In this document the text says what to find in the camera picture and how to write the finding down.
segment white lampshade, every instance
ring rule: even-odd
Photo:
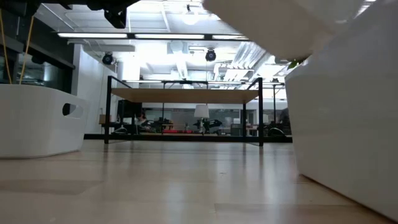
[[[209,118],[209,107],[207,105],[197,105],[194,117],[196,118]]]

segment wooden floor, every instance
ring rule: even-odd
[[[291,144],[102,141],[1,160],[0,222],[390,223],[298,175]]]

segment lamp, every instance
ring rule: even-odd
[[[197,105],[195,109],[195,114],[193,115],[196,118],[200,118],[200,132],[204,134],[203,131],[203,118],[209,118],[209,107],[207,105]]]

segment handle hole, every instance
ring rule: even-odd
[[[62,107],[62,114],[68,118],[81,118],[83,116],[83,108],[81,106],[65,103]]]

